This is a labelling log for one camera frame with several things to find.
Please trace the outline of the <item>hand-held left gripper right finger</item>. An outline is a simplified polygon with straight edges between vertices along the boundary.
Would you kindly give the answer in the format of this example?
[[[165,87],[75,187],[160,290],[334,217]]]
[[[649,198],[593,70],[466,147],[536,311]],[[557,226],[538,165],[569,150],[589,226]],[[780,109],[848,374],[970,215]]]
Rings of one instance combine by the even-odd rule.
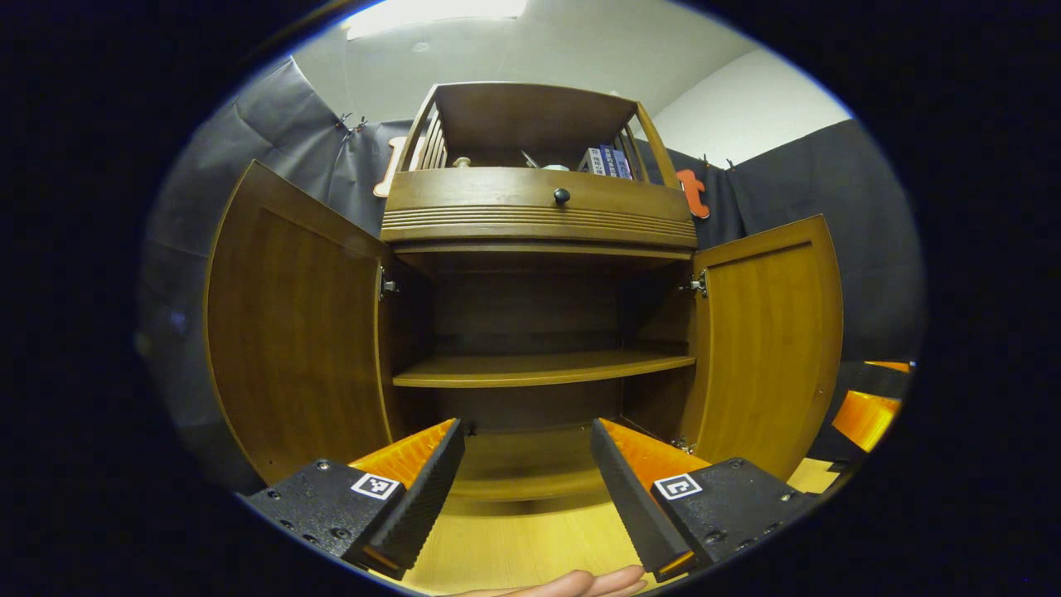
[[[748,459],[709,464],[601,417],[589,437],[634,552],[658,582],[750,551],[817,502]]]

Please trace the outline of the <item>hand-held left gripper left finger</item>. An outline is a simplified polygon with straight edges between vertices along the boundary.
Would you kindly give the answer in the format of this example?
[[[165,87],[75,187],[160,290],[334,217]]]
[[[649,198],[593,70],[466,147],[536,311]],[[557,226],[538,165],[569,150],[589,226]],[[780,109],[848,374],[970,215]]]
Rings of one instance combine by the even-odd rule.
[[[352,464],[316,459],[243,502],[321,552],[401,580],[443,510],[466,428],[451,417]]]

